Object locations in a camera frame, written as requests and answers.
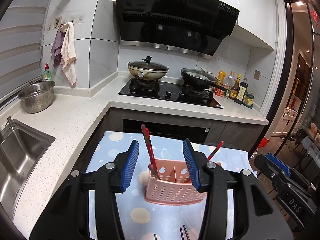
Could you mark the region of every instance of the white towel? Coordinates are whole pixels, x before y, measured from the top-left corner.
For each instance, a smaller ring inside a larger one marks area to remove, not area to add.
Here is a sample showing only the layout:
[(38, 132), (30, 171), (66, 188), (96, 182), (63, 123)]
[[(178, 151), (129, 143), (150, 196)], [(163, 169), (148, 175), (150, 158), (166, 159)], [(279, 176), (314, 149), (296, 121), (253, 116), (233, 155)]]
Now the white towel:
[(71, 85), (76, 83), (76, 51), (75, 51), (75, 35), (73, 29), (73, 23), (68, 22), (61, 27), (61, 31), (66, 33), (64, 36), (63, 44), (61, 47), (61, 64), (62, 72), (67, 77)]

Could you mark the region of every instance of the white door frame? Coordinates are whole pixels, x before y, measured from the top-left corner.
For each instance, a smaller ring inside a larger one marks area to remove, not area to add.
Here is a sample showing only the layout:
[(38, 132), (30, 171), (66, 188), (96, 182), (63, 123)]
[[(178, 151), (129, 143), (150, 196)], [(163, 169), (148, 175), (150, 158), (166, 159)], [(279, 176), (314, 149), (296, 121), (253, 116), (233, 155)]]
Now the white door frame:
[(276, 0), (278, 10), (278, 47), (276, 53), (275, 66), (273, 68), (272, 77), (268, 87), (266, 97), (260, 109), (260, 114), (264, 117), (267, 116), (276, 91), (278, 89), (282, 67), (284, 64), (285, 48), (287, 43), (287, 17), (285, 11), (284, 0)]

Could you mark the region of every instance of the black range hood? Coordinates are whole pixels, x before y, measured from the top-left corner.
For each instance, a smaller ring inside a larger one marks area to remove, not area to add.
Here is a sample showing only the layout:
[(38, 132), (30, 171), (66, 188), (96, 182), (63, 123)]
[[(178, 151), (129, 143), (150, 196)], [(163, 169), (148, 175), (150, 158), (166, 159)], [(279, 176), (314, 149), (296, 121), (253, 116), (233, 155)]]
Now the black range hood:
[(239, 10), (219, 0), (116, 0), (121, 44), (211, 58)]

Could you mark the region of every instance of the ribbed blue pad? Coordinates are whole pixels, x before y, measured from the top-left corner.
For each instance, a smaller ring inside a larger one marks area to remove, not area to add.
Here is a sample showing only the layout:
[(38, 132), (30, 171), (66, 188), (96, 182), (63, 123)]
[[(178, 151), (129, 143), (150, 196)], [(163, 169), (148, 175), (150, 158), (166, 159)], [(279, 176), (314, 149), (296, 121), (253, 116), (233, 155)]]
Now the ribbed blue pad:
[(129, 153), (127, 163), (122, 170), (121, 189), (125, 191), (131, 183), (134, 168), (136, 167), (137, 159), (139, 156), (139, 143), (136, 141), (133, 145), (132, 151)]
[(189, 148), (186, 140), (183, 141), (183, 155), (187, 164), (189, 176), (191, 178), (192, 185), (199, 190), (200, 182), (199, 182), (199, 170), (197, 168), (196, 162), (192, 157), (191, 149)]
[(281, 169), (287, 175), (288, 178), (291, 177), (290, 168), (287, 165), (285, 165), (281, 160), (279, 160), (276, 156), (274, 156), (271, 153), (267, 153), (266, 158), (279, 169)]

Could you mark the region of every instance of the towel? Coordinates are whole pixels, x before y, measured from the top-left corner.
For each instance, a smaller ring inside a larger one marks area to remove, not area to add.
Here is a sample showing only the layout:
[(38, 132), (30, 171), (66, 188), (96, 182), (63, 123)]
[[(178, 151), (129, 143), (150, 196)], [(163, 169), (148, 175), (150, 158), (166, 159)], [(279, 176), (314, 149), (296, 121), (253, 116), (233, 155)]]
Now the towel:
[(61, 32), (59, 28), (51, 48), (51, 58), (53, 59), (53, 67), (55, 68), (61, 64), (61, 47), (64, 36), (65, 33)]
[(61, 31), (65, 33), (61, 47), (61, 64), (62, 72), (67, 77), (71, 85), (76, 83), (76, 51), (75, 51), (75, 35), (73, 23), (68, 22), (61, 27)]

